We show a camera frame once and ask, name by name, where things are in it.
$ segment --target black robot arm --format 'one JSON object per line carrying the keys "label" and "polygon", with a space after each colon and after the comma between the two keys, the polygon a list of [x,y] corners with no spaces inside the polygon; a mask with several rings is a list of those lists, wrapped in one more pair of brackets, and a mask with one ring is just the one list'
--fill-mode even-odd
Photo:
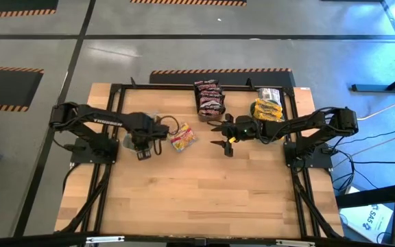
{"label": "black robot arm", "polygon": [[[132,142],[138,152],[138,158],[149,158],[149,143],[155,140],[165,140],[169,126],[155,122],[145,113],[112,113],[107,110],[90,107],[86,104],[67,102],[53,107],[50,128],[55,131],[67,130],[88,143],[95,156],[114,158],[117,155],[117,142],[107,135],[96,133],[86,122],[118,126],[125,128],[132,135]],[[77,145],[69,145],[77,151]]]}
{"label": "black robot arm", "polygon": [[226,120],[212,131],[221,131],[227,141],[212,141],[232,156],[231,144],[238,141],[259,139],[264,144],[279,140],[283,136],[303,130],[318,129],[309,137],[297,138],[292,156],[302,158],[334,137],[349,137],[358,132],[356,113],[348,108],[322,108],[310,115],[287,121],[263,121],[250,116],[234,117],[227,114]]}

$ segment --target concrete floor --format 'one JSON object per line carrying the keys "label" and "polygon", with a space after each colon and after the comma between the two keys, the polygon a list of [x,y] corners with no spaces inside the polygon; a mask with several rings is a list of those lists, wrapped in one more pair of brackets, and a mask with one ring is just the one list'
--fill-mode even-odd
{"label": "concrete floor", "polygon": [[[89,0],[61,0],[56,15],[0,19],[0,34],[78,34]],[[395,0],[388,1],[395,14]],[[319,0],[249,1],[246,8],[97,1],[88,34],[336,34],[394,35],[380,3]],[[0,237],[11,235],[43,141],[51,106],[65,78],[75,40],[0,40],[0,66],[45,70],[26,113],[0,113]],[[359,117],[395,103],[395,94],[352,93],[354,83],[395,80],[395,41],[359,40],[86,40],[67,101],[83,104],[94,82],[147,83],[155,69],[289,67],[297,86],[310,87],[315,106],[348,106]],[[358,139],[395,130],[395,108],[359,122]],[[74,140],[57,134],[61,143]],[[354,153],[386,140],[343,145]],[[69,153],[53,145],[26,234],[51,233]],[[395,161],[395,142],[358,161]],[[340,156],[333,161],[339,162]],[[349,171],[340,165],[333,177]],[[359,165],[376,186],[395,185],[395,165]],[[356,175],[354,184],[371,189]]]}

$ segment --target yellow black warning stripe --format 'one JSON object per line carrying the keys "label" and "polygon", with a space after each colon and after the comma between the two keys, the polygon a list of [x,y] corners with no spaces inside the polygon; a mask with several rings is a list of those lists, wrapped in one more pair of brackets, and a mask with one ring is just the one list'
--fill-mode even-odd
{"label": "yellow black warning stripe", "polygon": [[13,67],[0,67],[0,71],[22,71],[22,72],[39,72],[39,73],[44,73],[43,69],[13,68]]}
{"label": "yellow black warning stripe", "polygon": [[186,73],[250,73],[250,72],[291,72],[288,68],[269,68],[269,69],[185,69],[185,70],[166,70],[153,71],[152,74],[186,74]]}
{"label": "yellow black warning stripe", "polygon": [[131,3],[160,3],[160,4],[190,4],[190,5],[222,5],[222,6],[246,6],[246,1],[222,1],[222,0],[130,0]]}
{"label": "yellow black warning stripe", "polygon": [[9,106],[9,105],[0,105],[1,111],[13,111],[13,112],[26,112],[28,110],[28,106]]}
{"label": "yellow black warning stripe", "polygon": [[0,17],[34,16],[44,14],[54,14],[56,10],[19,10],[19,11],[0,11]]}

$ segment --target stack of candy bars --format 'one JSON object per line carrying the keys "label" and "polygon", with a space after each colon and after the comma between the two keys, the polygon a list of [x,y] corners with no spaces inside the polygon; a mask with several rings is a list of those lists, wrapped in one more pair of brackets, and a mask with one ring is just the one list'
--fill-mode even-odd
{"label": "stack of candy bars", "polygon": [[218,116],[225,112],[225,95],[218,80],[199,81],[194,83],[199,104],[198,114],[201,116]]}

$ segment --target wooden tabletop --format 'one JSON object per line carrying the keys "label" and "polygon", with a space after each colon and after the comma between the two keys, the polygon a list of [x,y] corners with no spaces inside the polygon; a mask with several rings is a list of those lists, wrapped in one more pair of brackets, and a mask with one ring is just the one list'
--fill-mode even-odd
{"label": "wooden tabletop", "polygon": [[[93,84],[88,104],[106,108],[110,84]],[[300,116],[314,111],[310,89],[295,88]],[[247,115],[255,92],[226,92],[227,113]],[[163,153],[146,161],[119,149],[112,167],[101,232],[122,235],[189,237],[299,238],[298,217],[283,142],[234,143],[234,157],[224,156],[210,141],[220,132],[198,121],[193,91],[127,90],[123,113],[173,115],[187,122],[199,140],[181,153],[163,142]],[[98,124],[90,124],[100,130]],[[120,141],[125,130],[119,131]],[[68,178],[56,230],[64,228],[85,202],[93,165],[79,166]],[[330,176],[309,169],[315,203],[329,224],[342,234]],[[90,229],[96,210],[93,210]],[[309,211],[304,206],[308,233]]]}

